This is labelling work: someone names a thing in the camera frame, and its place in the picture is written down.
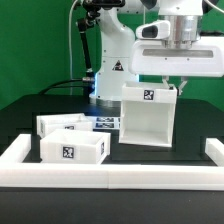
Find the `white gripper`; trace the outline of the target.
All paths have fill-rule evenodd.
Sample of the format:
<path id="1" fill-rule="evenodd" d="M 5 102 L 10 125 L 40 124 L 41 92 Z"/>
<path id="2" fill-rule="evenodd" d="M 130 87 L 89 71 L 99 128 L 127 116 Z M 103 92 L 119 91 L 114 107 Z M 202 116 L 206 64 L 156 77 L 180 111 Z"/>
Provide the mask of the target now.
<path id="1" fill-rule="evenodd" d="M 224 37 L 202 37 L 190 49 L 169 49 L 162 41 L 137 40 L 129 59 L 131 73 L 162 76 L 166 88 L 168 76 L 182 76 L 178 96 L 188 83 L 187 77 L 224 76 Z"/>

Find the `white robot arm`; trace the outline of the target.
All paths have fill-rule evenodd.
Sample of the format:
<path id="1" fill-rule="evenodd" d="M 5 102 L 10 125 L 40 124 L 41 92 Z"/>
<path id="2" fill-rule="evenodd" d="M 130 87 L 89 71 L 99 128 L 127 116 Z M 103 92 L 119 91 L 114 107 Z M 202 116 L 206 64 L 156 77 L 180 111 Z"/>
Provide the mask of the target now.
<path id="1" fill-rule="evenodd" d="M 127 0 L 122 8 L 101 9 L 101 68 L 90 101 L 118 106 L 122 85 L 141 75 L 224 76 L 224 37 L 200 33 L 202 16 L 213 7 L 208 0 Z M 156 11 L 158 19 L 131 30 L 117 18 L 143 11 Z"/>

